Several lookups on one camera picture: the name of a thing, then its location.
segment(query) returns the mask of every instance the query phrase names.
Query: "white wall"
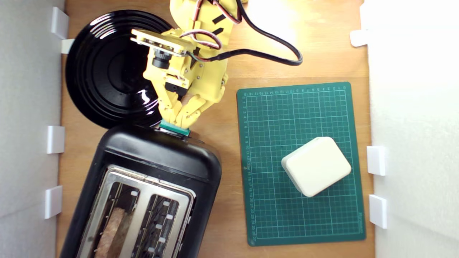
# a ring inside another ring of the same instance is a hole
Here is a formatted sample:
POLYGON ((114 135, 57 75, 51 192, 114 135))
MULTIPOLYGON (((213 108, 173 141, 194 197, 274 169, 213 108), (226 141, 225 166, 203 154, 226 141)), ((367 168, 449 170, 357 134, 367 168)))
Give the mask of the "white wall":
POLYGON ((377 258, 459 257, 456 1, 368 0, 371 133, 387 150, 377 258))
POLYGON ((50 33, 64 0, 0 0, 0 257, 55 257, 56 219, 44 220, 58 156, 46 154, 60 124, 61 49, 50 33))

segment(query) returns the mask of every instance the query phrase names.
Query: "red and white wire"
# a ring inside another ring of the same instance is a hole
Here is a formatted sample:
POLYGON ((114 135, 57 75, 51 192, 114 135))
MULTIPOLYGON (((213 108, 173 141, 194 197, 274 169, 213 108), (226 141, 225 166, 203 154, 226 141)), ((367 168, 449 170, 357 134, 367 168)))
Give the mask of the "red and white wire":
POLYGON ((237 18, 235 18, 230 12, 228 12, 221 4, 220 2, 218 2, 218 0, 213 0, 212 1, 212 4, 214 6, 217 6, 220 11, 223 13, 223 15, 228 18, 229 20, 231 20, 234 24, 239 24, 242 22, 242 16, 241 16, 241 12, 239 12, 239 8, 237 9, 237 18))
POLYGON ((180 35, 180 37, 182 38, 182 37, 189 36, 189 35, 191 35, 191 38, 197 43, 211 47, 211 48, 221 49, 223 46, 222 41, 214 33, 204 30, 204 29, 192 29, 190 31, 184 32, 183 34, 180 35), (215 43, 205 41, 205 40, 198 40, 196 38, 196 34, 202 34, 202 35, 209 36, 215 41, 215 43))
POLYGON ((201 9, 202 0, 196 1, 196 9, 195 9, 195 16, 193 17, 193 28, 195 28, 194 22, 197 21, 199 10, 201 9))

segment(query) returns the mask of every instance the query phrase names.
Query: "wooden table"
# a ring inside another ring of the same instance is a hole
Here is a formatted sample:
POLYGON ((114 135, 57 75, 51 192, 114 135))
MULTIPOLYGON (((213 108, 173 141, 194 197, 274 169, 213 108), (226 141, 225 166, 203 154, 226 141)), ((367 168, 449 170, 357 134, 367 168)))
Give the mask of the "wooden table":
MULTIPOLYGON (((191 129, 200 139, 218 148, 223 176, 200 250, 213 257, 330 257, 370 258, 375 255, 374 227, 368 219, 368 194, 373 178, 367 173, 366 146, 370 145, 369 88, 366 47, 353 48, 349 32, 360 28, 362 0, 250 0, 246 8, 252 21, 297 46, 304 63, 290 67, 251 56, 229 61, 230 80, 221 103, 205 111, 191 129), (353 86, 355 123, 365 203, 367 239, 272 247, 247 244, 242 196, 236 91, 246 87, 349 81, 353 86)), ((120 9, 148 11, 175 24, 168 0, 67 0, 69 37, 95 17, 120 9)), ((233 29, 230 48, 254 48, 294 58, 277 43, 263 38, 242 23, 233 29)), ((67 129, 66 150, 60 159, 63 185, 62 213, 58 217, 57 254, 62 247, 95 148, 105 129, 91 123, 73 105, 63 80, 62 125, 67 129)))

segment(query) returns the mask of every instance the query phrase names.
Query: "grid lines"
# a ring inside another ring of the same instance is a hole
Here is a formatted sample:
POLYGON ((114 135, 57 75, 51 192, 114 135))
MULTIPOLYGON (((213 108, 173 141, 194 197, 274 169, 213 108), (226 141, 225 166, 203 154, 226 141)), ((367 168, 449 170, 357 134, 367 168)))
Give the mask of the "grid lines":
POLYGON ((350 93, 348 83, 238 91, 250 245, 365 238, 350 93), (308 198, 295 188, 281 160, 317 136, 333 138, 353 170, 308 198))

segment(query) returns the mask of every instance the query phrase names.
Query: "black plate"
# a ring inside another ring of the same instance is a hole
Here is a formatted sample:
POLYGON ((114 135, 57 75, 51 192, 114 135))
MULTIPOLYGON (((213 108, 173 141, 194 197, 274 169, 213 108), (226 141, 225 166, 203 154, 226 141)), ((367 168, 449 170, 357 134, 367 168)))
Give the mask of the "black plate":
POLYGON ((161 120, 156 92, 142 75, 149 48, 130 40, 133 28, 162 33, 172 26, 148 12, 114 11, 88 24, 67 56, 72 101, 107 129, 123 123, 153 126, 161 120))

